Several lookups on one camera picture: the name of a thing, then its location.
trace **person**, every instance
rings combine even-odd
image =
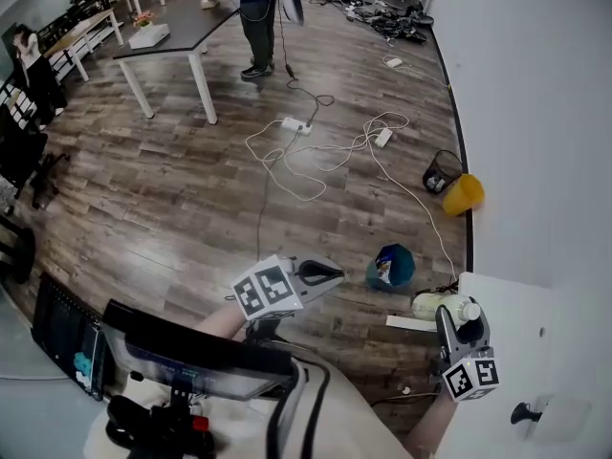
[[[245,80],[273,71],[275,8],[276,0],[240,0],[242,29],[252,50],[251,67],[240,73]]]
[[[28,95],[36,104],[40,117],[40,129],[47,127],[54,116],[59,116],[66,107],[66,98],[61,92],[49,60],[40,54],[38,37],[27,26],[17,26],[13,44],[22,63],[26,77]]]
[[[194,329],[215,337],[232,339],[245,323],[238,304],[232,302],[197,324]],[[316,458],[365,459],[421,459],[435,454],[454,415],[456,403],[443,391],[427,410],[425,416],[403,443],[381,422],[357,388],[329,362],[312,352],[289,343],[274,342],[274,348],[290,351],[307,361],[324,364],[331,380],[324,395],[317,422],[314,454]],[[306,365],[309,381],[299,400],[295,419],[288,435],[282,457],[299,457],[304,430],[308,424],[323,373],[313,365]],[[167,387],[153,382],[128,380],[124,396],[150,407],[162,403]],[[265,457],[267,423],[276,402],[252,399],[240,403],[219,397],[200,399],[199,413],[208,417],[213,436],[221,438],[223,447],[219,459],[252,459]],[[87,459],[120,459],[128,451],[110,442],[105,433],[108,415],[102,411],[94,421],[87,437],[84,455]]]

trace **monitor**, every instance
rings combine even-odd
[[[294,375],[289,352],[207,335],[116,300],[102,329],[119,368],[186,392],[246,401]]]

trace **trash can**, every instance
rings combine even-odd
[[[410,283],[414,271],[412,253],[396,243],[382,247],[367,266],[365,281],[371,288],[400,293]]]
[[[439,194],[461,177],[462,171],[461,160],[457,155],[441,149],[423,174],[423,186],[432,194]]]
[[[484,198],[485,190],[480,181],[473,175],[464,173],[442,201],[442,208],[449,216],[458,216],[475,208]]]

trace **white bottle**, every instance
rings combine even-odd
[[[438,306],[444,304],[456,326],[480,318],[480,306],[466,295],[433,295],[423,293],[412,301],[412,311],[418,319],[435,321]]]

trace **office chair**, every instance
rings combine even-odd
[[[63,153],[59,156],[50,153],[43,158],[47,139],[46,134],[37,130],[31,134],[22,130],[12,118],[9,107],[6,104],[0,105],[0,176],[17,189],[14,198],[19,199],[25,183],[36,172],[30,180],[34,191],[32,198],[34,209],[40,208],[38,196],[45,190],[47,184],[51,185],[54,194],[59,192],[47,179],[52,168],[62,159],[70,161],[70,156]]]

